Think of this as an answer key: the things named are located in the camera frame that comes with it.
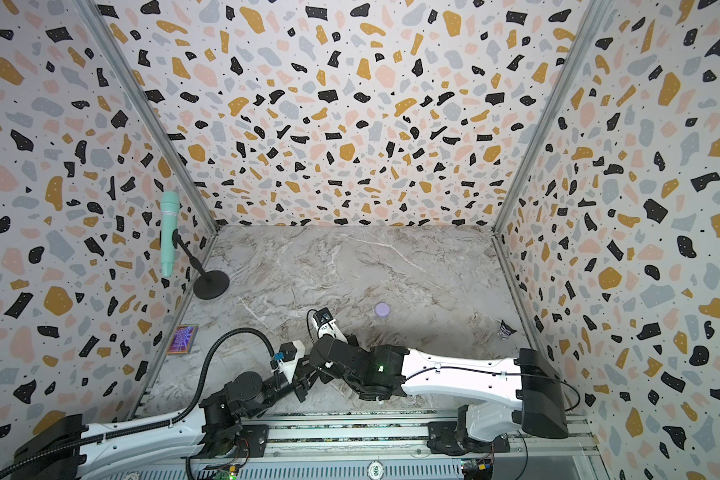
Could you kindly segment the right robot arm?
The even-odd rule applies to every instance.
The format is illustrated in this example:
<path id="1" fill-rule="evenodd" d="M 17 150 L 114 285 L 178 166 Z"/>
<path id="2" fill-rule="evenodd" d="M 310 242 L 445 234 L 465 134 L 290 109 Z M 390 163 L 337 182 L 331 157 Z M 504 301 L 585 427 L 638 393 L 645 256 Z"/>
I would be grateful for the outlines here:
<path id="1" fill-rule="evenodd" d="M 364 350 L 326 335 L 312 348 L 309 363 L 364 401 L 420 395 L 470 400 L 459 408 L 459 442 L 491 442 L 514 430 L 553 440 L 569 435 L 564 382 L 533 349 L 522 348 L 515 358 L 474 360 L 393 345 Z"/>

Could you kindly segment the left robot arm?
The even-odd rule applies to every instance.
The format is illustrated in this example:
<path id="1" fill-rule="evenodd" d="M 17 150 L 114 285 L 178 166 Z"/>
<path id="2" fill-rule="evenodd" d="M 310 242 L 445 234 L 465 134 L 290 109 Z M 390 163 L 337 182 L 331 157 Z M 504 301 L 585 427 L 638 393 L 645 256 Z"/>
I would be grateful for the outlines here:
<path id="1" fill-rule="evenodd" d="M 9 479 L 103 479 L 176 457 L 213 458 L 234 448 L 243 421 L 291 394 L 304 400 L 318 378 L 305 358 L 280 362 L 268 379 L 248 371 L 174 413 L 128 422 L 88 423 L 68 415 L 19 447 Z"/>

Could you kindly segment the purple earbud charging case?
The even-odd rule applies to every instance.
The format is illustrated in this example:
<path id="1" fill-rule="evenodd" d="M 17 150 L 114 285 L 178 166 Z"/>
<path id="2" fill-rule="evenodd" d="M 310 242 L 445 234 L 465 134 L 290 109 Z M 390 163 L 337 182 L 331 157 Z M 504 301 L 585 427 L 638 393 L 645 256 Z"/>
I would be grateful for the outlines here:
<path id="1" fill-rule="evenodd" d="M 381 302 L 375 305 L 374 312 L 380 318 L 387 318 L 391 313 L 391 308 L 387 303 Z"/>

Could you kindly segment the colourful card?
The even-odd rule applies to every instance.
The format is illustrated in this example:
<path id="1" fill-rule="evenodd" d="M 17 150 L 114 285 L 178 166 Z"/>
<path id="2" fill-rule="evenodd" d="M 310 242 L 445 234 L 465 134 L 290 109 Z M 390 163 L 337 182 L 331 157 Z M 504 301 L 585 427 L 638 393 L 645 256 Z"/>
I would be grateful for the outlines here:
<path id="1" fill-rule="evenodd" d="M 173 333 L 168 353 L 171 355 L 185 355 L 191 351 L 197 325 L 179 325 Z"/>

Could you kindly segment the black microphone stand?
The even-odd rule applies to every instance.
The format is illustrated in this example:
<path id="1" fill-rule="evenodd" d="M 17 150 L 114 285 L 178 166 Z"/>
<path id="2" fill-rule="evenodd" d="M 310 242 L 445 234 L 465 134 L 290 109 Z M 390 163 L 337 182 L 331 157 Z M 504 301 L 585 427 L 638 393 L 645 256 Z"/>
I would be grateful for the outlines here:
<path id="1" fill-rule="evenodd" d="M 181 239 L 177 230 L 172 234 L 172 241 L 175 247 L 179 247 L 184 252 L 191 267 L 197 273 L 198 278 L 193 284 L 193 293 L 197 298 L 211 300 L 220 297 L 227 291 L 230 279 L 226 273 L 221 270 L 206 271 L 200 260 L 191 253 L 187 243 Z"/>

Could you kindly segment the small dark wrapper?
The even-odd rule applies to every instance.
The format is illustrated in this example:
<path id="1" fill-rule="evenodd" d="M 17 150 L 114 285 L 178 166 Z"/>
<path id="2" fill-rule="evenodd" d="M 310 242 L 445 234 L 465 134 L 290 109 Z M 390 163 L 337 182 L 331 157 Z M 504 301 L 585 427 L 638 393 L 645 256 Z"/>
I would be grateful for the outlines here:
<path id="1" fill-rule="evenodd" d="M 504 320 L 500 322 L 499 335 L 502 339 L 507 339 L 517 332 L 516 329 L 507 324 Z"/>

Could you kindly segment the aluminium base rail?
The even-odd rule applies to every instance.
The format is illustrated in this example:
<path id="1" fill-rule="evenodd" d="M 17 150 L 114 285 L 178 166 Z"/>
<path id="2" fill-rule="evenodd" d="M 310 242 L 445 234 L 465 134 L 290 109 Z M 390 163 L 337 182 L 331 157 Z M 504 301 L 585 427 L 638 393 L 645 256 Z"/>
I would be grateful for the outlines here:
<path id="1" fill-rule="evenodd" d="M 243 421 L 229 452 L 158 460 L 103 479 L 606 479 L 586 423 L 562 440 L 519 430 L 473 445 L 453 411 L 273 414 Z"/>

